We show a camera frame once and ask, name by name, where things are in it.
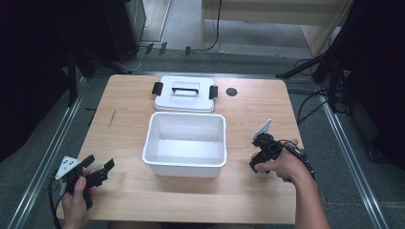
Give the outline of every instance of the hand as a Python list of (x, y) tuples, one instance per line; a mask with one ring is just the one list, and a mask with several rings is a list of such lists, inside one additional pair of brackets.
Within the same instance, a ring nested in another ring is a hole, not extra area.
[[(90, 174), (90, 171), (83, 171), (84, 174)], [(75, 193), (72, 195), (66, 193), (62, 198), (63, 212), (65, 215), (64, 229), (84, 228), (89, 220), (86, 201), (83, 198), (83, 190), (86, 188), (86, 178), (80, 177), (75, 184)]]
[[(292, 139), (291, 142), (295, 145), (298, 144), (297, 139)], [(256, 164), (254, 168), (259, 172), (273, 171), (276, 173), (277, 177), (280, 177), (284, 182), (291, 180), (293, 184), (300, 179), (310, 177), (310, 173), (303, 162), (285, 148), (283, 148), (276, 160)]]

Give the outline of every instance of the white plastic container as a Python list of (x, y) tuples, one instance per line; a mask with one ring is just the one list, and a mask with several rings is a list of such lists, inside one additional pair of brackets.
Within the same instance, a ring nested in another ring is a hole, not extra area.
[(226, 164), (225, 129), (220, 114), (156, 112), (142, 159), (160, 176), (217, 177)]

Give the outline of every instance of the black clip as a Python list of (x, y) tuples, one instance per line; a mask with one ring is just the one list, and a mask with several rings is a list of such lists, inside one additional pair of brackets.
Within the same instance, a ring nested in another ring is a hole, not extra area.
[(163, 83), (156, 82), (153, 86), (152, 94), (161, 95), (161, 90), (163, 90)]
[(217, 85), (211, 85), (211, 87), (209, 87), (209, 99), (213, 99), (214, 97), (218, 97)]

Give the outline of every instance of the finger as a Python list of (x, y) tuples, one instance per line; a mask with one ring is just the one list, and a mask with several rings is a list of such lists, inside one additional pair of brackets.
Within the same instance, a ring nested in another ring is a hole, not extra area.
[(91, 169), (83, 169), (83, 174), (86, 176), (89, 175), (91, 172), (92, 172)]
[(86, 188), (86, 178), (80, 177), (75, 184), (75, 194), (76, 193), (82, 194), (85, 188)]
[(96, 196), (96, 189), (90, 189), (90, 199), (94, 199)]
[(298, 140), (297, 139), (291, 139), (290, 142), (292, 142), (294, 145), (298, 145)]
[(259, 163), (256, 164), (254, 166), (254, 169), (259, 171), (259, 172), (265, 172), (265, 171), (271, 171), (273, 166), (272, 166), (273, 162), (269, 162), (269, 163)]

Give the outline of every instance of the person's right hand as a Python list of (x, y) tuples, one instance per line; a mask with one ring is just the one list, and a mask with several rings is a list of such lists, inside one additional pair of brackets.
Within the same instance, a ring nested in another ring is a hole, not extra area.
[[(297, 139), (292, 139), (291, 142), (295, 145), (298, 144)], [(276, 160), (256, 164), (254, 168), (259, 172), (273, 171), (276, 173), (277, 177), (280, 177), (284, 182), (291, 180), (293, 184), (303, 178), (312, 178), (304, 163), (286, 148), (283, 148)]]

